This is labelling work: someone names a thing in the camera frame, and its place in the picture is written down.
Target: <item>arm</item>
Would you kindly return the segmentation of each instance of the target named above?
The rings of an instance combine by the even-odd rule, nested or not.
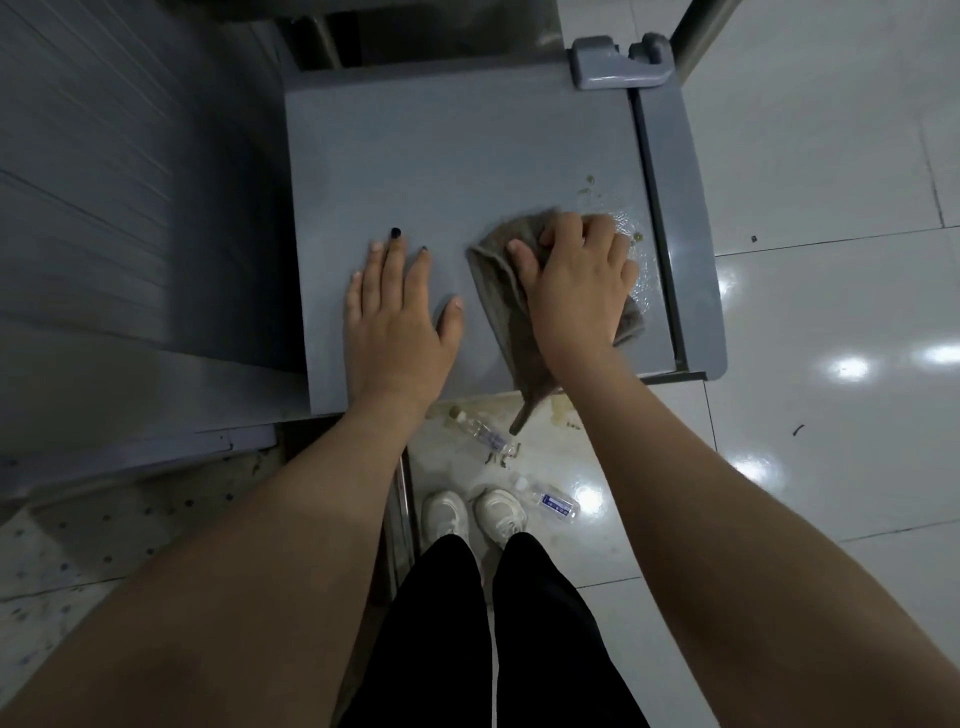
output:
[[[636,280],[613,221],[584,229],[564,215],[544,244],[543,271],[514,251],[540,349],[719,721],[960,724],[960,673],[897,602],[690,432],[610,346]]]
[[[405,283],[402,239],[384,257],[373,247],[348,290],[353,404],[340,422],[111,595],[0,723],[329,722],[396,463],[440,394],[463,326],[455,299],[433,328],[425,251]]]

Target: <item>metal bracket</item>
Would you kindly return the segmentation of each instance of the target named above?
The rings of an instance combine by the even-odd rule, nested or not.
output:
[[[630,46],[629,58],[620,55],[610,36],[577,38],[569,57],[573,83],[581,90],[651,88],[674,72],[670,41],[656,33]]]

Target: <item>white sneaker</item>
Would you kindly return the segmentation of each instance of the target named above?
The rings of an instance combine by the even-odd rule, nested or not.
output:
[[[455,533],[469,544],[470,517],[467,504],[453,491],[435,493],[423,502],[420,525],[428,545],[450,533]]]
[[[487,491],[473,503],[480,529],[504,548],[510,537],[527,529],[527,512],[513,494],[500,489]]]

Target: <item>plastic bottle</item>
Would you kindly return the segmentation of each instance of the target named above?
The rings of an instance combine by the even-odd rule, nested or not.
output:
[[[467,435],[480,441],[485,447],[493,450],[496,454],[505,457],[513,457],[516,455],[516,445],[514,445],[509,438],[501,435],[483,420],[471,417],[460,407],[450,407],[450,418]]]
[[[547,483],[531,483],[519,477],[514,484],[517,497],[545,509],[555,518],[573,523],[580,514],[580,503]]]

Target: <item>bottle label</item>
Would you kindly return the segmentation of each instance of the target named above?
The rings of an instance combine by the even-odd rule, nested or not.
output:
[[[569,516],[570,511],[573,509],[573,506],[570,503],[567,503],[565,500],[560,500],[559,498],[554,498],[553,496],[544,495],[540,502],[543,503],[547,508],[553,508],[561,516]]]

